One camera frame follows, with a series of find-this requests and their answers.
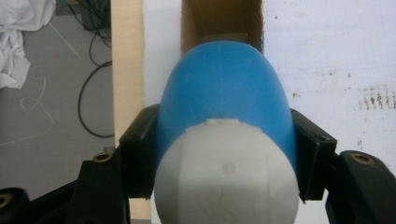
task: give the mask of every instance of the blue plastic object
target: blue plastic object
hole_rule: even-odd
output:
[[[239,119],[261,128],[295,170],[294,129],[285,92],[271,64],[253,47],[211,42],[179,61],[157,121],[158,162],[188,127],[207,119]]]

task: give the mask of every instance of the floor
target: floor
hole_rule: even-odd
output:
[[[0,90],[0,189],[26,189],[31,200],[78,177],[82,161],[114,147],[114,138],[87,133],[78,121],[78,95],[96,68],[89,58],[93,34],[73,16],[54,16],[24,33],[31,62],[21,90]],[[111,49],[94,39],[92,56],[111,60]],[[81,103],[82,117],[96,133],[114,133],[112,70],[98,71]]]

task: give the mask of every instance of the open box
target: open box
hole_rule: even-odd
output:
[[[217,40],[247,43],[262,51],[261,0],[183,0],[181,53]]]

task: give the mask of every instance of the white plastic part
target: white plastic part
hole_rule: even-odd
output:
[[[281,149],[237,119],[189,128],[165,153],[155,179],[162,224],[290,224],[298,192]]]

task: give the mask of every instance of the white cloth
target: white cloth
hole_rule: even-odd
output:
[[[0,1],[0,88],[23,86],[30,63],[21,31],[36,31],[46,25],[55,5],[55,0]]]

